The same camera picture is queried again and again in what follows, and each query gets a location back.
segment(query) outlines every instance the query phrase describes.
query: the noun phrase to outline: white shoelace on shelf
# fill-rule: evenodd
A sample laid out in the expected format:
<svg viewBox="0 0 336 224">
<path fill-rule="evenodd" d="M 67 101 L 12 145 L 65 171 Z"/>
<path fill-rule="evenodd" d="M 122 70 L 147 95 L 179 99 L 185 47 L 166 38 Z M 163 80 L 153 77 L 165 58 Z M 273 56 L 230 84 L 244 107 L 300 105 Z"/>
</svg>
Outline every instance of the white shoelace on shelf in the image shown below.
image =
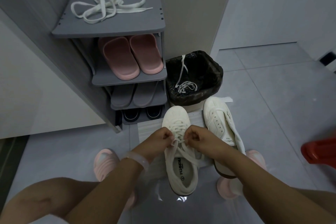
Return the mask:
<svg viewBox="0 0 336 224">
<path fill-rule="evenodd" d="M 179 85 L 179 82 L 181 80 L 181 77 L 182 77 L 182 73 L 183 73 L 183 68 L 186 69 L 187 73 L 188 73 L 188 69 L 186 67 L 186 65 L 184 64 L 184 58 L 186 56 L 185 55 L 182 55 L 182 69 L 181 69 L 181 73 L 180 73 L 180 77 L 175 85 L 175 88 L 178 88 L 178 92 L 179 93 L 186 93 L 186 88 L 189 88 L 191 90 L 194 90 L 194 91 L 197 91 L 197 84 L 194 83 L 194 82 L 191 82 L 191 81 L 185 81 L 183 83 L 181 83 Z"/>
<path fill-rule="evenodd" d="M 71 4 L 71 11 L 77 18 L 83 18 L 83 20 L 89 24 L 94 24 L 100 21 L 103 21 L 107 18 L 115 16 L 115 14 L 124 14 L 124 13 L 140 13 L 151 8 L 140 8 L 146 0 L 141 0 L 138 3 L 130 4 L 130 5 L 124 5 L 123 0 L 94 0 L 97 5 L 92 5 L 89 3 L 76 1 Z M 85 6 L 92 6 L 92 8 L 86 10 L 82 14 L 77 14 L 75 11 L 75 5 L 85 5 Z M 88 19 L 89 16 L 93 14 L 101 13 L 102 16 L 97 19 Z"/>
<path fill-rule="evenodd" d="M 183 123 L 182 120 L 174 121 L 174 124 L 171 126 L 170 131 L 173 133 L 175 140 L 172 142 L 172 146 L 176 147 L 178 151 L 185 159 L 189 162 L 199 165 L 199 160 L 193 156 L 193 150 L 186 146 L 184 143 L 184 133 L 187 129 L 187 124 Z"/>
</svg>

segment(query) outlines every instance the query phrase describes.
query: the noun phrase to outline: shoe rack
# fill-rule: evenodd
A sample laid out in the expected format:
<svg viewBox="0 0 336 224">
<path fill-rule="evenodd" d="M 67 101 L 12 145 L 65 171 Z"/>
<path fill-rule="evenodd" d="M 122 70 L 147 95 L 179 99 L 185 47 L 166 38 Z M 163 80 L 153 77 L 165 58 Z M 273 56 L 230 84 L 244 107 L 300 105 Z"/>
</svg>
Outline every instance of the shoe rack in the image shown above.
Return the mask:
<svg viewBox="0 0 336 224">
<path fill-rule="evenodd" d="M 167 109 L 167 92 L 166 92 L 166 62 L 164 57 L 164 29 L 166 27 L 164 14 L 162 10 L 161 0 L 146 0 L 143 7 L 153 9 L 146 10 L 140 13 L 130 14 L 116 14 L 111 18 L 107 18 L 104 21 L 96 24 L 86 23 L 83 19 L 76 18 L 71 12 L 71 4 L 75 1 L 82 1 L 93 4 L 93 0 L 69 0 L 62 17 L 60 18 L 58 25 L 52 31 L 52 34 L 56 38 L 71 39 L 81 52 L 84 59 L 92 71 L 92 84 L 97 87 L 104 87 L 108 94 L 113 94 L 114 86 L 123 84 L 139 84 L 143 82 L 156 82 L 158 81 L 153 100 L 148 106 L 162 105 L 162 117 Z M 141 0 L 124 0 L 125 4 L 132 4 Z M 80 10 L 81 6 L 76 7 L 78 13 L 84 12 Z M 156 44 L 163 61 L 163 69 L 157 74 L 148 75 L 140 70 L 140 74 L 131 80 L 121 80 L 116 77 L 108 66 L 105 58 L 100 53 L 97 45 L 97 39 L 99 37 L 107 36 L 129 36 L 129 35 L 141 35 L 141 34 L 153 34 L 156 39 Z M 115 110 L 116 117 L 120 117 L 121 110 L 137 108 L 133 101 L 129 106 L 122 109 L 115 108 L 111 104 L 111 108 Z M 141 114 L 138 120 L 135 122 L 127 122 L 122 118 L 124 124 L 136 124 L 138 122 L 147 121 L 145 108 L 141 109 Z"/>
</svg>

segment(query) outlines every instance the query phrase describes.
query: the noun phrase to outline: tile floor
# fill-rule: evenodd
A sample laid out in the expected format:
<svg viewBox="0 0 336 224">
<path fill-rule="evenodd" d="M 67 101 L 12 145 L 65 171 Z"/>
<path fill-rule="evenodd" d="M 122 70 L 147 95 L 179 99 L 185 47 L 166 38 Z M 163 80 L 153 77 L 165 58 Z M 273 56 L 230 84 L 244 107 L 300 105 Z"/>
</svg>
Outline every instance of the tile floor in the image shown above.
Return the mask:
<svg viewBox="0 0 336 224">
<path fill-rule="evenodd" d="M 290 186 L 336 192 L 336 171 L 309 165 L 300 154 L 302 143 L 336 130 L 336 75 L 295 43 L 221 50 L 216 61 L 225 71 L 216 96 L 233 98 L 228 106 L 245 148 L 260 151 L 269 172 Z M 8 199 L 51 177 L 94 181 L 93 159 L 105 147 L 128 151 L 130 127 L 119 134 L 98 125 L 31 136 Z M 119 223 L 262 223 L 244 198 L 218 195 L 218 177 L 213 167 L 200 169 L 198 187 L 186 198 L 171 191 L 167 178 L 139 184 L 138 204 Z"/>
</svg>

